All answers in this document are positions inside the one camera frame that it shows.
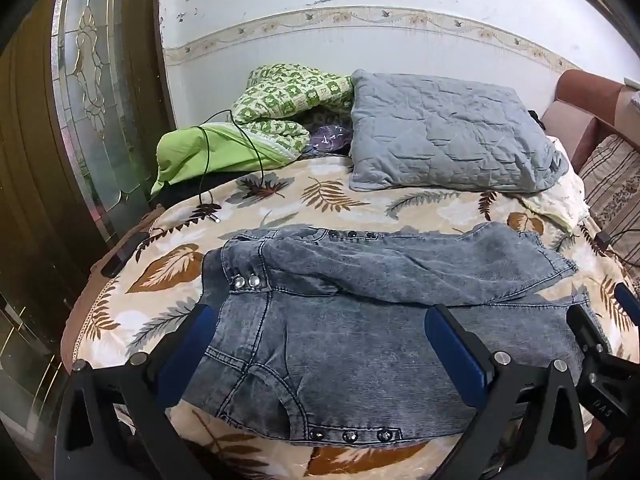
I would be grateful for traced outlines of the grey quilted pillow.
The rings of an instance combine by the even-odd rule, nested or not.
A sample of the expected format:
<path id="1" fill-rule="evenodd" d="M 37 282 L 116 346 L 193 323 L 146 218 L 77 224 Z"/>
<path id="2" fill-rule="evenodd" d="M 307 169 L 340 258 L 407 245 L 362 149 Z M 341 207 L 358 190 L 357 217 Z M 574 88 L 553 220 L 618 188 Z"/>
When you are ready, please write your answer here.
<path id="1" fill-rule="evenodd" d="M 565 156 L 511 88 L 446 77 L 352 74 L 349 185 L 354 191 L 434 186 L 537 193 Z"/>

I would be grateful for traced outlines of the grey washed denim pants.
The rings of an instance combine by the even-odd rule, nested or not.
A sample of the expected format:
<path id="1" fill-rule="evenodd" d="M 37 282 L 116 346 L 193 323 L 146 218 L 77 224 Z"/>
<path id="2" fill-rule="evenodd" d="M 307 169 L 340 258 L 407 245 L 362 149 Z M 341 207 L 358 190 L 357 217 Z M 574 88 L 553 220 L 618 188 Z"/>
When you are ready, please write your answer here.
<path id="1" fill-rule="evenodd" d="M 528 365 L 582 352 L 567 310 L 588 292 L 544 291 L 576 264 L 490 222 L 463 234 L 250 230 L 203 261 L 216 327 L 184 400 L 228 424 L 295 444 L 410 445 L 465 430 L 460 399 L 424 333 L 447 307 L 492 351 Z"/>

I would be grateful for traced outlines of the purple patterned cloth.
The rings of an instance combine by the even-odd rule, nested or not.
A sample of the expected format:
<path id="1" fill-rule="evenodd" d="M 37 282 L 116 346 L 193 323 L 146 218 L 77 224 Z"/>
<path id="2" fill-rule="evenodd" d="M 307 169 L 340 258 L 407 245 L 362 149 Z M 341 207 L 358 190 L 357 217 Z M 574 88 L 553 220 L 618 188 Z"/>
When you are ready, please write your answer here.
<path id="1" fill-rule="evenodd" d="M 341 125 L 323 125 L 311 133 L 303 150 L 305 157 L 345 155 L 352 144 L 352 128 Z"/>

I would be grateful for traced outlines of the black smartphone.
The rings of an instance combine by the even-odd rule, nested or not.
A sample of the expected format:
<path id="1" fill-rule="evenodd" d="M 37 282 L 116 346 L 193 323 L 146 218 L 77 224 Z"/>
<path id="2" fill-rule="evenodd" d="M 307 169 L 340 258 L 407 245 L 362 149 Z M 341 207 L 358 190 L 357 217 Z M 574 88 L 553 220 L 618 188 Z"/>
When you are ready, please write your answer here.
<path id="1" fill-rule="evenodd" d="M 134 233 L 132 237 L 120 246 L 114 255 L 101 268 L 101 274 L 106 278 L 114 278 L 126 266 L 138 247 L 149 238 L 147 232 Z"/>

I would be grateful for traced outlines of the wooden door with glass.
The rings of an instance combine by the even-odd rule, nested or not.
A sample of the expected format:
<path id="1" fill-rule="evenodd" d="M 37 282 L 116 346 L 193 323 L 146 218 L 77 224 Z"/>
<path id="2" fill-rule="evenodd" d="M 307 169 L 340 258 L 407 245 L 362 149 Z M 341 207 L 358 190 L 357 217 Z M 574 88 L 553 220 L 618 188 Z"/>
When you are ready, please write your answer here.
<path id="1" fill-rule="evenodd" d="M 91 267 L 150 209 L 174 125 L 158 14 L 160 0 L 1 0 L 1 421 L 33 448 Z"/>

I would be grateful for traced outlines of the striped brown cushion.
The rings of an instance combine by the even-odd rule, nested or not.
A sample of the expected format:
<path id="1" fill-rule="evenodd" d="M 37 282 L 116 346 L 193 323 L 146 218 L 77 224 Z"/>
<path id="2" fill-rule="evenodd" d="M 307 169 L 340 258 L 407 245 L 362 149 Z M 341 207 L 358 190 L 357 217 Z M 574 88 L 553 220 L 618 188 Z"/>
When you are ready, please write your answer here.
<path id="1" fill-rule="evenodd" d="M 639 152 L 610 134 L 579 170 L 591 218 L 623 262 L 639 265 Z"/>

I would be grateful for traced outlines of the cream white sheet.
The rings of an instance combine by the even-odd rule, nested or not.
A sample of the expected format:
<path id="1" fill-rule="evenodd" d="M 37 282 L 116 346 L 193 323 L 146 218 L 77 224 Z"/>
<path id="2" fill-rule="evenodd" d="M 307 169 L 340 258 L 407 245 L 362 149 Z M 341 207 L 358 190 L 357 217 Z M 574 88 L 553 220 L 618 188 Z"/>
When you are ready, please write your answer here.
<path id="1" fill-rule="evenodd" d="M 564 232 L 571 233 L 589 217 L 584 181 L 570 164 L 562 142 L 555 136 L 547 136 L 547 139 L 563 157 L 566 173 L 552 188 L 533 195 L 521 195 L 518 199 L 534 214 L 540 214 Z"/>

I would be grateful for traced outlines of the green patterned quilt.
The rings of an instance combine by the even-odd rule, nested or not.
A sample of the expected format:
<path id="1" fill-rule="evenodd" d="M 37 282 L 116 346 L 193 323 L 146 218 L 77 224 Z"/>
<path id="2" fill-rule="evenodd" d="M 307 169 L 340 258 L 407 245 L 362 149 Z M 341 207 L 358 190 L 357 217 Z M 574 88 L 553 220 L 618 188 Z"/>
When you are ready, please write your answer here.
<path id="1" fill-rule="evenodd" d="M 347 75 L 291 63 L 259 66 L 230 110 L 160 138 L 152 195 L 214 171 L 276 169 L 295 162 L 311 136 L 296 118 L 317 108 L 344 117 L 353 98 Z"/>

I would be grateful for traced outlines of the leaf-patterned beige bed blanket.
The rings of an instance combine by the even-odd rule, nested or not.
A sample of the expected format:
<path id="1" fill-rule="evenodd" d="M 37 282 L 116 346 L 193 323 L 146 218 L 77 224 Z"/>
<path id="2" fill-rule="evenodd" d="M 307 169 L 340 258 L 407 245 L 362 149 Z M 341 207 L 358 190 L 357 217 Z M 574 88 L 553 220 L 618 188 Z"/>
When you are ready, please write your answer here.
<path id="1" fill-rule="evenodd" d="M 577 273 L 548 289 L 546 297 L 585 289 L 612 352 L 638 359 L 638 330 L 614 297 L 615 285 L 627 274 L 615 260 L 597 255 L 590 240 L 597 225 L 590 217 L 567 233 L 517 198 L 495 192 L 355 192 L 349 186 L 350 170 L 344 157 L 302 160 L 149 214 L 141 229 L 150 237 L 119 274 L 104 278 L 95 273 L 90 278 L 67 322 L 64 362 L 82 359 L 95 367 L 114 366 L 134 352 L 153 349 L 161 336 L 179 326 L 201 295 L 206 252 L 235 232 L 306 224 L 339 230 L 462 233 L 488 220 L 536 232 L 548 247 L 573 259 Z M 454 444 L 440 438 L 398 450 L 303 448 L 244 434 L 187 403 L 173 408 L 169 418 L 181 437 L 249 479 L 425 479 Z"/>

